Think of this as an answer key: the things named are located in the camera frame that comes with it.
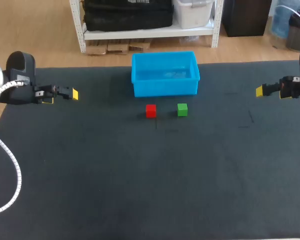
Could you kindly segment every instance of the red cube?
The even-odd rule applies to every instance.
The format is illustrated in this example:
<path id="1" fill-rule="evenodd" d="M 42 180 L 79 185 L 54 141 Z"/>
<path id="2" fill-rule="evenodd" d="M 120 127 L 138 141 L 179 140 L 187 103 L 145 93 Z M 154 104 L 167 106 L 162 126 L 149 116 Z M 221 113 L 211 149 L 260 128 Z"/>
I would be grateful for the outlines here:
<path id="1" fill-rule="evenodd" d="M 146 105 L 145 115 L 147 119 L 155 119 L 157 117 L 157 106 L 155 104 Z"/>

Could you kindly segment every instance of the cable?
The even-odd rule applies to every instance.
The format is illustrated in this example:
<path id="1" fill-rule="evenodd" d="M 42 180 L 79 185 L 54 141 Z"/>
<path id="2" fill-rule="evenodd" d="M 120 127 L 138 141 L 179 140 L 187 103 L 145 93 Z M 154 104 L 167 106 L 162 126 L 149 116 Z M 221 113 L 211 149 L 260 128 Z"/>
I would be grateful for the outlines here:
<path id="1" fill-rule="evenodd" d="M 2 87 L 0 87 L 0 95 L 7 89 L 9 88 L 13 88 L 13 87 L 21 87 L 24 85 L 23 81 L 10 81 L 8 83 L 6 83 L 5 85 L 3 85 Z M 19 163 L 17 162 L 17 159 L 15 158 L 15 156 L 13 155 L 13 153 L 10 151 L 10 149 L 4 144 L 4 142 L 2 142 L 0 140 L 0 146 L 3 148 L 3 150 L 9 155 L 9 157 L 11 158 L 15 170 L 16 170 L 16 175 L 17 175 L 17 184 L 16 184 L 16 190 L 14 192 L 13 197 L 11 198 L 11 200 L 4 206 L 0 207 L 0 213 L 2 213 L 3 211 L 7 210 L 9 207 L 11 207 L 12 204 L 14 204 L 14 202 L 16 201 L 16 199 L 19 196 L 20 190 L 21 190 L 21 185 L 22 185 L 22 176 L 21 176 L 21 170 L 20 170 L 20 166 Z"/>

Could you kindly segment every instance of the white wall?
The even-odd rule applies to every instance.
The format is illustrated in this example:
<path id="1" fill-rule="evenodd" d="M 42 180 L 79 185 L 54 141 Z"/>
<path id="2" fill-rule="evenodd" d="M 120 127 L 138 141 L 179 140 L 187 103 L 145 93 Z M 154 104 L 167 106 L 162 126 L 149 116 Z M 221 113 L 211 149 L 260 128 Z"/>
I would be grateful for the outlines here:
<path id="1" fill-rule="evenodd" d="M 278 0 L 272 0 L 269 16 L 273 16 L 275 13 L 275 7 L 277 6 Z"/>

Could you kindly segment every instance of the black cabinet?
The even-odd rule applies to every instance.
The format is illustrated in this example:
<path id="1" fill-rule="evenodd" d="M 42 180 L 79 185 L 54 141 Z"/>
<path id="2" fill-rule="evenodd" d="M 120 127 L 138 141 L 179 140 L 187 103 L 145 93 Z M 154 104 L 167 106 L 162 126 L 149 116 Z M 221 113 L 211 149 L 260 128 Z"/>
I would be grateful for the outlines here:
<path id="1" fill-rule="evenodd" d="M 224 0 L 222 23 L 228 37 L 262 36 L 272 0 Z"/>

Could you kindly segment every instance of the shelf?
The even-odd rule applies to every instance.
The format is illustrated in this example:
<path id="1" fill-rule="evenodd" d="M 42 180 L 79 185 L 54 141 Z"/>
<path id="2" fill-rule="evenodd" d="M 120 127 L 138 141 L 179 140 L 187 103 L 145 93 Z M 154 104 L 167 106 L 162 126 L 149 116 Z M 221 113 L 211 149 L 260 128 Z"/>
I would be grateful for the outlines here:
<path id="1" fill-rule="evenodd" d="M 84 40 L 109 40 L 109 39 L 147 39 L 147 38 L 167 38 L 167 37 L 185 37 L 185 36 L 202 36 L 212 35 L 214 32 L 214 20 L 211 18 L 209 23 L 203 27 L 190 29 L 182 29 L 179 24 L 174 21 L 172 26 L 134 30 L 134 31 L 88 31 L 84 32 Z"/>

